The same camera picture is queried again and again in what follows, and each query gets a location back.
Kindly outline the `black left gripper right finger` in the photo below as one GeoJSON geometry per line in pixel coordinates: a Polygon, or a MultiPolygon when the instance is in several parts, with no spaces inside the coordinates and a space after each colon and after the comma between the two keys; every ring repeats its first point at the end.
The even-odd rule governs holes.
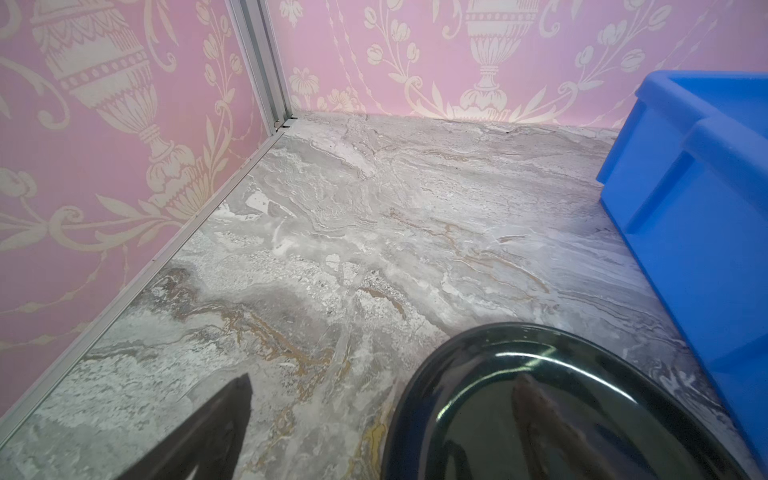
{"type": "Polygon", "coordinates": [[[531,479],[548,479],[538,437],[547,437],[566,463],[585,479],[605,479],[606,459],[586,435],[559,412],[557,404],[529,374],[519,375],[512,388],[512,412],[531,479]]]}

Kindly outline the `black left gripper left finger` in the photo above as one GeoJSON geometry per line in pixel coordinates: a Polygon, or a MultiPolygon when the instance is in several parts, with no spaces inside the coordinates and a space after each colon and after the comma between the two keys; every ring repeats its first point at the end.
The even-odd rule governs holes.
{"type": "Polygon", "coordinates": [[[219,390],[121,479],[232,479],[251,416],[253,389],[243,374],[219,390]]]}

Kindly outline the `dark glossy round plate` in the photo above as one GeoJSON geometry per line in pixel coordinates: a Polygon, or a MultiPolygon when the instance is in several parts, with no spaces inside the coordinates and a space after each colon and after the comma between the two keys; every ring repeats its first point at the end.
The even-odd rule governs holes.
{"type": "Polygon", "coordinates": [[[407,384],[384,479],[743,479],[672,395],[610,351],[552,327],[458,334],[407,384]]]}

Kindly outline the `blue plastic bin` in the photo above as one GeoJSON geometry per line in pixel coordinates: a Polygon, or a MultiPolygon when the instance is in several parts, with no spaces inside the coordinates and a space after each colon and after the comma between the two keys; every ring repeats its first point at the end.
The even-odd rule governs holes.
{"type": "Polygon", "coordinates": [[[767,464],[767,77],[656,71],[597,179],[601,204],[767,464]]]}

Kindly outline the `left aluminium corner post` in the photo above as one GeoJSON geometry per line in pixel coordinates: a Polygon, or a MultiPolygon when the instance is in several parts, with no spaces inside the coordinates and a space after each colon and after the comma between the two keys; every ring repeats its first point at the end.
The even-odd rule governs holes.
{"type": "Polygon", "coordinates": [[[230,0],[235,32],[269,135],[294,118],[266,1],[230,0]]]}

